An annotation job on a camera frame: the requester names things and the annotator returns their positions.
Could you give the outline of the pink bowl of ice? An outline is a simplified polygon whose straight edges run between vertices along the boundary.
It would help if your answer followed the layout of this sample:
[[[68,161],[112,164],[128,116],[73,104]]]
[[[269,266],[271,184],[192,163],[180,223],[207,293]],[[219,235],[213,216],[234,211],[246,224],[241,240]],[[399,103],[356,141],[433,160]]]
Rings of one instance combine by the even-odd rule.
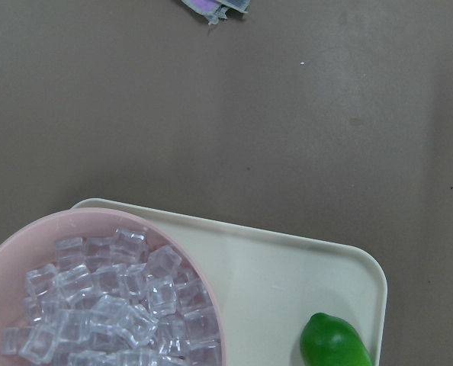
[[[0,365],[224,365],[210,284],[148,221],[41,218],[0,245]]]

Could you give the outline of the beige plastic tray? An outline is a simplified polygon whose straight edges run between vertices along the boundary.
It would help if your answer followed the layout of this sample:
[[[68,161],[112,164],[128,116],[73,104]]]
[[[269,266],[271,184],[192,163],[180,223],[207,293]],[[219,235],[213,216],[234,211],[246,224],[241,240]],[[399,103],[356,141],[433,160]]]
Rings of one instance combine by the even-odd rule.
[[[229,365],[300,365],[299,336],[319,312],[352,324],[378,362],[387,280],[353,247],[132,204],[90,198],[167,233],[192,256],[220,306]]]

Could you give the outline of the grey folded cloth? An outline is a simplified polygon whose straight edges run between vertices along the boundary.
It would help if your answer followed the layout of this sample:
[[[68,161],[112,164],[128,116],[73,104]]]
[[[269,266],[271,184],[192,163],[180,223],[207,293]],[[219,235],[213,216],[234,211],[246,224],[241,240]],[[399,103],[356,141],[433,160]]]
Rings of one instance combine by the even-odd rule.
[[[219,20],[226,20],[227,12],[231,9],[246,14],[250,2],[250,0],[181,0],[182,4],[203,16],[209,25],[216,25]]]

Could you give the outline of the green lime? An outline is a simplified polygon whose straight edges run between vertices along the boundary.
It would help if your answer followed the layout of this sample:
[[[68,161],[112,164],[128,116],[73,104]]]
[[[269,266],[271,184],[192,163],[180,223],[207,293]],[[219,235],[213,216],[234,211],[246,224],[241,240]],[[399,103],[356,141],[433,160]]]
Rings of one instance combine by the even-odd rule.
[[[305,365],[373,365],[356,329],[327,313],[311,316],[300,334],[299,347]]]

